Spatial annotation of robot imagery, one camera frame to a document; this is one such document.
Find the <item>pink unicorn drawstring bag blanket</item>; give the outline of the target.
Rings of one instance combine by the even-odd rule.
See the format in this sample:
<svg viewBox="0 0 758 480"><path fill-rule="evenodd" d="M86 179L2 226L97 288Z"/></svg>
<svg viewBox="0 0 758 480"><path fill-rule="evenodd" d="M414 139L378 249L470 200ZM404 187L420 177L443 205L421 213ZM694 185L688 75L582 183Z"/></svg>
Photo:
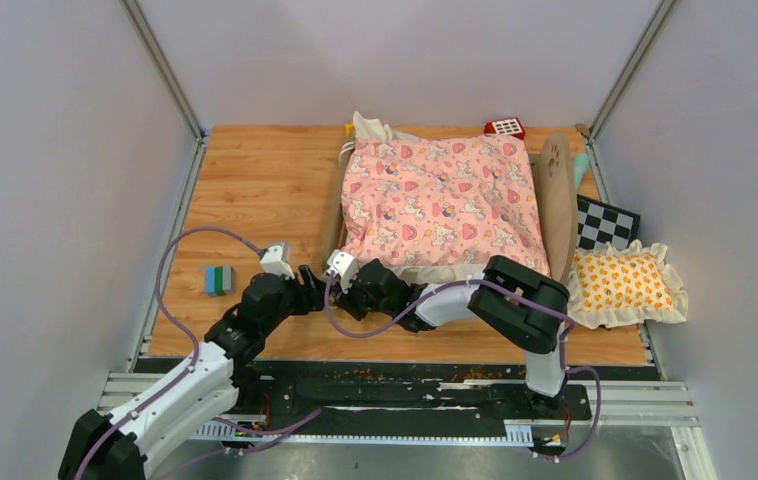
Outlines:
<svg viewBox="0 0 758 480"><path fill-rule="evenodd" d="M354 113L340 248L409 282L442 283L496 255L552 273L532 164L511 135L426 139Z"/></svg>

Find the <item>orange duck print pillow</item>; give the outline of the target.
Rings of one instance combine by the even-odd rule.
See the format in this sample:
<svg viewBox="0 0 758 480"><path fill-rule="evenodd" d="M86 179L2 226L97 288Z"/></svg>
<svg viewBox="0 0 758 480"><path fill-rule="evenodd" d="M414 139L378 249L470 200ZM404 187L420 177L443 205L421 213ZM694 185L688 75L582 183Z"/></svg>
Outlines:
<svg viewBox="0 0 758 480"><path fill-rule="evenodd" d="M589 329L612 329L647 320L678 324L687 320L688 295L668 246L638 240L623 250L607 243L600 251L575 253L567 288L568 315Z"/></svg>

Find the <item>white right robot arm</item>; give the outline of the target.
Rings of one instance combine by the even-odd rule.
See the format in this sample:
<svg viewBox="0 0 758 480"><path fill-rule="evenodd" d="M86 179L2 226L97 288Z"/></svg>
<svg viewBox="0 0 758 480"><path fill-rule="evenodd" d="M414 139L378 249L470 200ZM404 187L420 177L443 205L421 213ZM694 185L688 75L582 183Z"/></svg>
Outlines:
<svg viewBox="0 0 758 480"><path fill-rule="evenodd" d="M326 312L337 306L357 320L382 313L391 326L411 333L480 319L523 350L530 411L547 418L564 407L564 343L575 322L567 314L567 288L558 281L493 256L481 272L461 280L408 283L377 259L359 264L340 250L329 257L326 275Z"/></svg>

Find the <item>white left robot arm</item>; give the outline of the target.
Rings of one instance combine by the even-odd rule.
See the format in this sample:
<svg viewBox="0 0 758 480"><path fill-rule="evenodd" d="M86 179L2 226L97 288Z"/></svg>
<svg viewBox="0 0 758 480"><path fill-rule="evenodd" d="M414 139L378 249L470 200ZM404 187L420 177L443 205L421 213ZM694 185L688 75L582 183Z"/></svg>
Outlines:
<svg viewBox="0 0 758 480"><path fill-rule="evenodd" d="M322 310L323 290L306 265L294 278L255 275L180 364L109 413L89 410L76 421L59 478L145 479L215 416L253 411L262 389L251 362L287 317Z"/></svg>

